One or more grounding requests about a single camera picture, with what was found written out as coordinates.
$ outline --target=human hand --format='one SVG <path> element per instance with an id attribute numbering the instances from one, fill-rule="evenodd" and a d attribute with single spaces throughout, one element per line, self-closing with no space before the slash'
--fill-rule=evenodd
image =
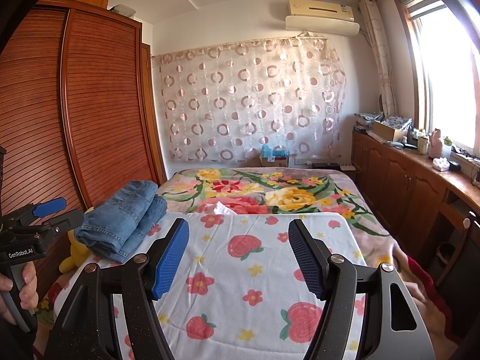
<path id="1" fill-rule="evenodd" d="M 22 271 L 22 278 L 25 281 L 20 291 L 20 307 L 25 310 L 31 310 L 37 307 L 38 294 L 37 294 L 37 274 L 35 273 L 35 265 L 32 261 L 27 262 Z M 14 284 L 12 281 L 0 274 L 0 291 L 10 291 Z M 0 316 L 11 323 L 16 325 L 13 316 L 11 316 L 2 296 L 0 295 Z"/>

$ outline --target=air conditioner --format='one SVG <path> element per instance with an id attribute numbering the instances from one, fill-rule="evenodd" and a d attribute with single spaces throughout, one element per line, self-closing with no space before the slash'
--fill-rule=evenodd
<path id="1" fill-rule="evenodd" d="M 355 36 L 360 26 L 351 7 L 325 1 L 290 0 L 290 15 L 285 17 L 287 30 L 327 32 Z"/>

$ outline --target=wall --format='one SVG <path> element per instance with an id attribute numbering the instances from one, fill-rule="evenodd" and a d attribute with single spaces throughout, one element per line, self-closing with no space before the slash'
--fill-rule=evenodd
<path id="1" fill-rule="evenodd" d="M 379 0 L 378 10 L 387 34 L 392 60 L 392 85 L 397 101 L 397 113 L 414 117 L 413 72 L 407 37 L 394 0 Z"/>
<path id="2" fill-rule="evenodd" d="M 142 43 L 152 45 L 153 44 L 153 25 L 139 19 L 138 17 L 133 17 L 134 20 L 140 21 L 142 24 Z"/>
<path id="3" fill-rule="evenodd" d="M 300 31 L 285 30 L 288 15 L 288 0 L 232 0 L 212 4 L 184 15 L 175 16 L 154 25 L 152 54 L 185 50 L 188 48 L 251 39 L 276 38 L 298 35 Z M 354 112 L 378 110 L 379 81 L 374 55 L 362 35 L 346 37 L 328 34 L 347 79 L 344 115 Z M 186 168 L 212 166 L 211 163 L 173 163 L 170 159 L 170 143 L 164 133 L 164 104 L 160 95 L 161 83 L 158 65 L 154 68 L 154 94 L 157 107 L 157 122 L 165 157 L 167 177 Z M 351 131 L 355 117 L 346 119 L 342 125 L 340 140 L 343 145 L 344 162 L 350 160 Z"/>

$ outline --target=window curtain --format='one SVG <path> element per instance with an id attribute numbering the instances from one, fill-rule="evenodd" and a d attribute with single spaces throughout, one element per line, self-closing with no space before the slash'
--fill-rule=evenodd
<path id="1" fill-rule="evenodd" d="M 330 43 L 298 36 L 155 57 L 172 160 L 233 166 L 266 143 L 338 160 L 346 77 Z"/>
<path id="2" fill-rule="evenodd" d="M 375 55 L 375 62 L 380 77 L 383 112 L 387 117 L 396 115 L 397 105 L 392 89 L 392 64 L 382 17 L 374 1 L 360 0 L 359 5 L 363 20 L 367 26 L 368 37 Z"/>

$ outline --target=blue gripper pad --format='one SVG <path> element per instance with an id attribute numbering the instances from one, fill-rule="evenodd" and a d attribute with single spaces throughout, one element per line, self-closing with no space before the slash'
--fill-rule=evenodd
<path id="1" fill-rule="evenodd" d="M 50 200 L 49 202 L 37 204 L 32 213 L 37 218 L 43 218 L 44 216 L 54 214 L 61 210 L 65 210 L 66 207 L 67 202 L 64 198 L 56 198 Z"/>
<path id="2" fill-rule="evenodd" d="M 155 298 L 160 299 L 163 294 L 169 292 L 173 278 L 177 273 L 180 261 L 187 247 L 189 237 L 190 228 L 188 227 L 188 222 L 182 219 L 177 227 L 177 231 L 166 247 L 162 258 L 158 262 L 155 283 L 152 288 L 152 294 Z"/>
<path id="3" fill-rule="evenodd" d="M 293 254 L 307 284 L 308 290 L 318 299 L 323 299 L 326 289 L 323 286 L 323 272 L 315 257 L 312 255 L 308 244 L 294 221 L 289 224 L 289 241 Z"/>

